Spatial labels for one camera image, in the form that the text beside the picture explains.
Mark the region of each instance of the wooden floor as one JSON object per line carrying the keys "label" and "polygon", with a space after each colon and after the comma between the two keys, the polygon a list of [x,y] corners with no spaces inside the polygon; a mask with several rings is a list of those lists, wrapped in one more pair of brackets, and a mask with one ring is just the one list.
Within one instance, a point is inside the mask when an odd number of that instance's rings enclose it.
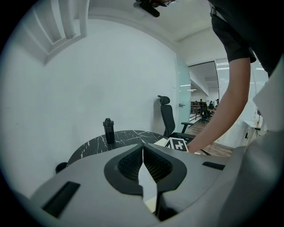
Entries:
{"label": "wooden floor", "polygon": [[[206,123],[203,122],[196,122],[193,126],[187,128],[185,131],[186,134],[190,135],[197,135],[199,134],[205,127]],[[212,143],[211,145],[208,145],[207,147],[203,148],[206,152],[208,152],[212,156],[221,156],[221,157],[230,157],[233,151],[233,148]]]}

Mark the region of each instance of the round table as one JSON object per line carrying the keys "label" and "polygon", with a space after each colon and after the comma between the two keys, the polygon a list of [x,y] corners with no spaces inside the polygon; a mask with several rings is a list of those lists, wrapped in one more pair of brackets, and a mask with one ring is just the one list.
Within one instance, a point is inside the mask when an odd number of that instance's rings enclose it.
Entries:
{"label": "round table", "polygon": [[110,151],[116,148],[125,147],[132,144],[153,144],[160,139],[167,137],[161,136],[156,133],[139,131],[139,130],[127,130],[118,131],[114,133],[114,143],[108,144],[106,135],[96,137],[87,143],[80,146],[71,156],[67,165],[71,165],[73,162],[87,157],[89,155],[100,154],[102,152]]}

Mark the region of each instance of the black office chair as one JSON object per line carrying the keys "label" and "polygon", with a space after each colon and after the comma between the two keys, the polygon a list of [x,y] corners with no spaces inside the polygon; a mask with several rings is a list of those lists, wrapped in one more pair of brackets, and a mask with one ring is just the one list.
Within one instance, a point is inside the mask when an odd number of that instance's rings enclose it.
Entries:
{"label": "black office chair", "polygon": [[210,115],[208,114],[208,107],[207,105],[203,104],[202,106],[200,106],[200,109],[201,109],[201,119],[199,120],[199,122],[209,122],[207,120],[208,117],[210,117]]}
{"label": "black office chair", "polygon": [[164,132],[164,136],[165,137],[173,137],[173,138],[181,138],[184,139],[186,141],[186,143],[189,143],[190,141],[193,140],[193,138],[195,138],[194,135],[189,135],[189,134],[185,134],[185,130],[186,127],[188,125],[194,125],[193,123],[189,123],[189,122],[183,122],[181,123],[182,125],[184,125],[182,132],[181,133],[172,133],[176,127],[175,123],[174,123],[174,116],[173,116],[173,108],[171,105],[168,105],[170,103],[170,98],[166,97],[166,96],[161,96],[158,95],[158,97],[160,98],[160,103],[161,103],[161,114],[163,117],[163,121],[165,124],[165,132]]}

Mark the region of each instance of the person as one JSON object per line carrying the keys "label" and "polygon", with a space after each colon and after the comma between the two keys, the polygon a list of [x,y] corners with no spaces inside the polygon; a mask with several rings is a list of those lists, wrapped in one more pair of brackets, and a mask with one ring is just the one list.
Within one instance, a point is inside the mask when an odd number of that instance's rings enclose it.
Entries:
{"label": "person", "polygon": [[249,96],[250,63],[256,54],[268,77],[284,53],[279,29],[281,1],[209,0],[212,28],[223,43],[229,62],[229,85],[206,127],[187,145],[194,153],[222,136],[245,108]]}

